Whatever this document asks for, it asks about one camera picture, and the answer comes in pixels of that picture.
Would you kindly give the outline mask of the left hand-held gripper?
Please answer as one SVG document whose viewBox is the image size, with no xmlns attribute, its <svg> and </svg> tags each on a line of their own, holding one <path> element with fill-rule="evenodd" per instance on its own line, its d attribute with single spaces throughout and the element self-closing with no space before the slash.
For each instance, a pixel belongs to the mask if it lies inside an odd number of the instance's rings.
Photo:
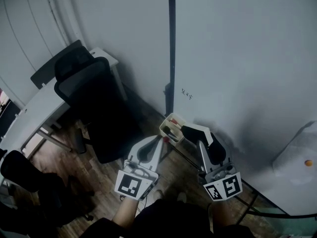
<svg viewBox="0 0 317 238">
<path fill-rule="evenodd" d="M 156 136 L 149 136 L 137 142 L 130 150 L 123 170 L 118 171 L 114 191 L 126 197 L 143 201 L 159 179 L 157 171 L 163 150 L 163 138 L 158 139 L 149 170 L 136 164 L 148 161 L 148 155 L 156 144 Z"/>
</svg>

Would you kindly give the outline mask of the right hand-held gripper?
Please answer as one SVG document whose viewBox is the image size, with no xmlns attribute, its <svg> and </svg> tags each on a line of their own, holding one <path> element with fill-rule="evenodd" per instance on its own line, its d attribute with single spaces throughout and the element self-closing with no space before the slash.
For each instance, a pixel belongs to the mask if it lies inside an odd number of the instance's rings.
<svg viewBox="0 0 317 238">
<path fill-rule="evenodd" d="M 197 142 L 204 164 L 199 182 L 214 202 L 225 201 L 242 192 L 241 176 L 234 163 L 229 163 L 231 151 L 225 141 L 214 134 L 211 137 L 213 142 L 209 146 L 210 157 L 205 144 L 200 140 Z"/>
</svg>

